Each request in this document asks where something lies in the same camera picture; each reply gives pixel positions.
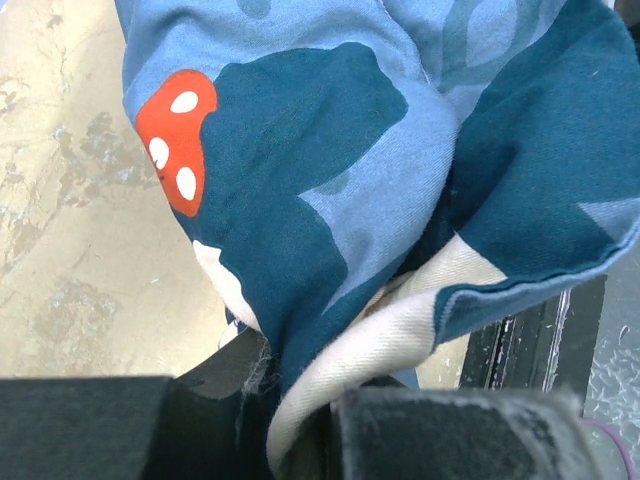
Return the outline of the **blue cartoon print pillowcase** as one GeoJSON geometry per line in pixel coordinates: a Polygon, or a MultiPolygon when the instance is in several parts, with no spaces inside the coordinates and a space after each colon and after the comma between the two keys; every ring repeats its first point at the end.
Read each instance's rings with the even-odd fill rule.
{"type": "Polygon", "coordinates": [[[602,1],[120,1],[123,104],[229,320],[277,479],[345,390],[639,237],[639,62],[602,1]]]}

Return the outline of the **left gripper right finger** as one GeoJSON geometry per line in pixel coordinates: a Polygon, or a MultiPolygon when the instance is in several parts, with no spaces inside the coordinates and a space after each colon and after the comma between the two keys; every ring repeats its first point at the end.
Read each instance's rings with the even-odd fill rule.
{"type": "Polygon", "coordinates": [[[363,387],[331,405],[332,479],[601,479],[576,401],[535,390],[363,387]]]}

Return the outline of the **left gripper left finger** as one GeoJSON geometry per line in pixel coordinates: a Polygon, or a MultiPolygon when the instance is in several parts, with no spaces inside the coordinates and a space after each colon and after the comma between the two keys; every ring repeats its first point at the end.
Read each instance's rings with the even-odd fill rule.
{"type": "Polygon", "coordinates": [[[4,379],[4,479],[267,479],[264,410],[242,387],[264,340],[246,330],[167,376],[4,379]]]}

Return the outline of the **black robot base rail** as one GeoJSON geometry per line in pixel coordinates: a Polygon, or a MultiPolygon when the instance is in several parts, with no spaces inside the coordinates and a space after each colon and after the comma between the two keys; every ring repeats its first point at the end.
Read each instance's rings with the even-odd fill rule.
{"type": "Polygon", "coordinates": [[[592,380],[607,346],[603,320],[608,276],[470,335],[458,385],[502,390],[569,391],[590,414],[592,380]]]}

